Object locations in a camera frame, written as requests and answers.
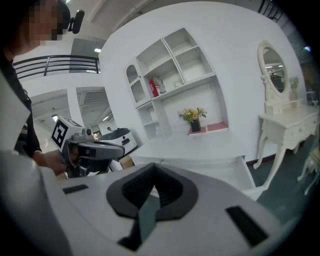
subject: white wall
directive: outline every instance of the white wall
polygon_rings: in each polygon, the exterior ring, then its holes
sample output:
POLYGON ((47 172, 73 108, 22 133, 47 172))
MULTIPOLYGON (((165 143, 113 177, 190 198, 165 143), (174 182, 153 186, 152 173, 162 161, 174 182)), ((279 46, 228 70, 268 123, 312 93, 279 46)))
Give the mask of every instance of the white wall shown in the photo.
POLYGON ((115 120, 100 122, 100 123, 98 123, 98 126, 100 129, 101 135, 105 135, 105 134, 110 133, 110 131, 108 131, 108 127, 110 127, 112 129, 112 131, 114 131, 118 128, 115 120))
POLYGON ((37 95, 67 89, 68 104, 71 119, 80 125, 84 125, 80 113, 77 88, 79 87, 102 87, 102 77, 93 73, 64 73, 50 76, 42 76, 21 82, 28 96, 37 95))
POLYGON ((51 141, 51 132, 47 131, 36 123, 33 123, 33 126, 43 153, 58 149, 56 145, 51 141))
MULTIPOLYGON (((281 28, 261 14, 218 2, 187 2, 148 12, 113 33, 99 54, 103 84, 119 127, 128 127, 137 141, 147 137, 129 95, 124 68, 158 39, 185 27, 197 40, 217 74, 228 114, 229 128, 246 146, 246 161, 257 158, 265 111, 265 87, 258 47, 268 40, 283 59, 289 76, 301 81, 299 96, 306 100, 303 74, 281 28)), ((276 146, 266 144, 264 156, 276 146)))

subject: white table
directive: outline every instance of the white table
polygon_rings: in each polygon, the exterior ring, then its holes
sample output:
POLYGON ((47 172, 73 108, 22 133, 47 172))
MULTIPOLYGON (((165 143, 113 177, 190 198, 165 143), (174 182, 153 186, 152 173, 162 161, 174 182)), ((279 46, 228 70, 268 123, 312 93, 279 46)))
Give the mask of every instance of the white table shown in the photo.
POLYGON ((257 200, 265 188, 256 187, 245 154, 239 138, 225 130, 199 136, 173 133, 147 142, 130 156, 135 165, 158 163, 219 179, 257 200))
POLYGON ((239 138, 230 130, 199 136, 173 133, 167 139, 150 140, 131 157, 161 160, 217 160, 244 156, 246 150, 239 138))
POLYGON ((264 186, 269 188, 272 179, 277 173, 284 158, 286 149, 297 153, 299 143, 309 135, 315 135, 318 127, 319 110, 313 106, 302 105, 284 109, 280 114, 261 114, 263 119, 262 134, 259 142, 258 162, 253 165, 257 169, 264 156, 264 147, 269 138, 277 144, 277 152, 268 178, 264 186))

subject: balcony railing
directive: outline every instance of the balcony railing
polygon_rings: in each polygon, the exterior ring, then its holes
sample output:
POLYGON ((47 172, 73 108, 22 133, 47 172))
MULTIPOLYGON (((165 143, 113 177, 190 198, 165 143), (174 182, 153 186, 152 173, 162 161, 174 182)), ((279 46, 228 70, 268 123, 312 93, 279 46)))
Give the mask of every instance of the balcony railing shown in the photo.
POLYGON ((79 55, 41 56, 15 62, 13 66, 19 79, 63 73, 101 73, 98 58, 79 55))

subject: flower vase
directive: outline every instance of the flower vase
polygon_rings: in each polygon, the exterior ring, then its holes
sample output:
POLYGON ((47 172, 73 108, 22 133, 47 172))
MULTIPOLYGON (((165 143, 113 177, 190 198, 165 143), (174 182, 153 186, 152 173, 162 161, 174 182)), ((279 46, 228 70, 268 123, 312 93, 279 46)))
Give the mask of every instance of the flower vase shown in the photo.
POLYGON ((191 125, 191 130, 192 130, 193 133, 201 131, 201 126, 200 126, 199 119, 194 120, 193 122, 190 123, 190 125, 191 125))

